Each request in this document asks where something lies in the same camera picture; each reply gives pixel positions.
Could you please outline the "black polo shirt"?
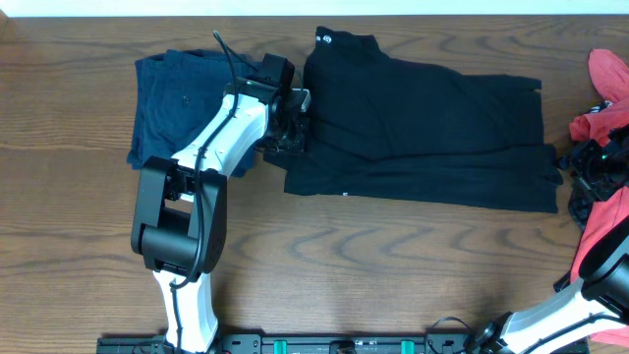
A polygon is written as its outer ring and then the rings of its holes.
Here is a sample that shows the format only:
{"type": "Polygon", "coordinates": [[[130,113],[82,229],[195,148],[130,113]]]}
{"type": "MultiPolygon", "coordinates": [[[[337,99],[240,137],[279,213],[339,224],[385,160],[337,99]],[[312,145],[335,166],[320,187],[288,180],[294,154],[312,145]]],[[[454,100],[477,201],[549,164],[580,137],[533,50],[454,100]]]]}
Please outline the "black polo shirt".
{"type": "Polygon", "coordinates": [[[557,212],[539,80],[404,61],[371,35],[326,27],[304,79],[304,151],[265,156],[287,193],[557,212]]]}

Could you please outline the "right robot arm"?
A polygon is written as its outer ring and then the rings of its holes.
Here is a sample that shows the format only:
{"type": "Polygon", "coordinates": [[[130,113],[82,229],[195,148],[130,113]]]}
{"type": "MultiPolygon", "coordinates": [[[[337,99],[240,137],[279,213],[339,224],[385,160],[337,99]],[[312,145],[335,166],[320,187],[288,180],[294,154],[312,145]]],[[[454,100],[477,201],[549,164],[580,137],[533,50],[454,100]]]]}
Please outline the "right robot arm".
{"type": "MultiPolygon", "coordinates": [[[[628,128],[609,143],[578,144],[562,157],[577,188],[606,202],[628,185],[628,128]]],[[[628,220],[623,219],[585,254],[576,281],[551,299],[506,313],[467,342],[466,353],[552,353],[598,332],[628,326],[628,220]]]]}

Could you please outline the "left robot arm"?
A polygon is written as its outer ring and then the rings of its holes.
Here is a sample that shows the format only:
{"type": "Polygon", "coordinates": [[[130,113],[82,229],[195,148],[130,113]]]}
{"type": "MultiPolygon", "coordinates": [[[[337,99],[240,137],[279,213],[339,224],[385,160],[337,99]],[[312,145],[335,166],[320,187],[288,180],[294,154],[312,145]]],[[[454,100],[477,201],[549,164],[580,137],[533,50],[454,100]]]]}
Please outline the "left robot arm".
{"type": "Polygon", "coordinates": [[[298,155],[311,95],[293,88],[295,66],[267,53],[257,72],[234,77],[216,115],[186,147],[143,165],[131,248],[161,289],[168,328],[163,353],[206,353],[218,331],[211,273],[227,235],[227,182],[251,149],[298,155]]]}

